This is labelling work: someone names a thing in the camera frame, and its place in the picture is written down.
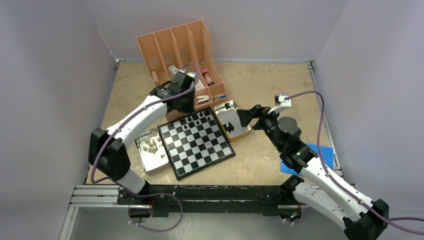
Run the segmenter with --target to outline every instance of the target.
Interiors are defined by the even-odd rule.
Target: white wall
[[[58,239],[115,63],[83,0],[0,1],[0,239]]]
[[[424,217],[423,13],[420,0],[349,0],[314,64],[346,179],[391,217]]]
[[[309,61],[347,0],[86,0],[115,58],[142,60],[136,36],[203,19],[216,60]]]

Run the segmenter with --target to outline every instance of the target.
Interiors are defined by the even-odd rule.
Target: floor
[[[250,109],[256,104],[273,107],[276,93],[290,95],[313,90],[313,82],[305,64],[215,64],[225,83],[229,100],[240,109]],[[154,87],[144,63],[124,62],[119,65],[113,89],[107,104],[102,129],[119,122],[138,107]],[[292,100],[292,107],[281,116],[297,120],[302,130],[301,139],[316,144],[320,108],[314,94]],[[166,118],[152,127],[166,123]],[[321,132],[321,145],[329,146],[327,133]],[[145,173],[135,144],[128,149],[131,168],[150,184],[183,185],[280,185],[290,174],[280,172],[279,153],[261,131],[231,143],[235,156],[177,181],[171,165],[154,173]],[[104,177],[100,171],[96,179]]]

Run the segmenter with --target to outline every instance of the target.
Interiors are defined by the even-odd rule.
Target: orange desk organizer
[[[209,102],[197,104],[195,99],[195,111],[228,101],[225,84],[215,69],[209,30],[202,20],[141,35],[136,39],[150,74],[153,71],[156,72],[159,83],[151,81],[155,87],[172,80],[168,74],[168,68],[171,65],[181,69],[185,63],[193,62],[200,69],[208,68],[210,76],[215,82],[215,85],[208,86],[203,76],[200,75],[200,81],[205,88],[196,91],[195,96],[208,95]],[[191,66],[188,71],[195,72],[196,70]],[[214,97],[223,95],[226,97],[214,101]],[[172,121],[184,115],[186,114],[172,111],[166,115],[166,119]]]

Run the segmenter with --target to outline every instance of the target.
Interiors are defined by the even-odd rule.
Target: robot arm
[[[107,142],[107,139],[114,134],[111,141],[107,143],[105,150],[101,153],[97,169],[131,192],[146,194],[149,191],[149,183],[130,168],[131,163],[127,149],[153,122],[164,117],[170,111],[194,112],[194,91],[163,101],[188,90],[193,83],[194,78],[192,76],[179,71],[175,74],[173,81],[165,82],[154,88],[143,103],[124,119],[106,130],[96,128],[90,137],[88,162],[94,165],[100,149]]]
[[[340,189],[329,175],[386,218],[389,215],[389,206],[381,199],[373,201],[349,185],[326,165],[323,166],[318,155],[300,140],[302,131],[295,119],[282,117],[277,120],[279,112],[291,106],[291,100],[285,100],[285,97],[288,96],[282,93],[277,94],[276,107],[273,108],[255,105],[249,110],[239,109],[237,114],[241,126],[245,127],[252,119],[258,119],[252,128],[265,132],[280,153],[283,163],[319,187],[312,187],[298,176],[290,177],[283,183],[282,188],[287,193],[292,193],[296,201],[307,204],[332,219],[344,229],[349,239],[376,239],[387,224],[366,209],[361,202]],[[324,167],[328,169],[328,174],[324,171]]]

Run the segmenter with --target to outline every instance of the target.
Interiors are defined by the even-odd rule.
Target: small bottle
[[[209,74],[209,69],[207,69],[206,67],[202,68],[200,70],[201,75],[203,76],[204,80],[206,81],[206,84],[208,86],[212,86],[215,84],[214,80],[212,80],[211,75]]]

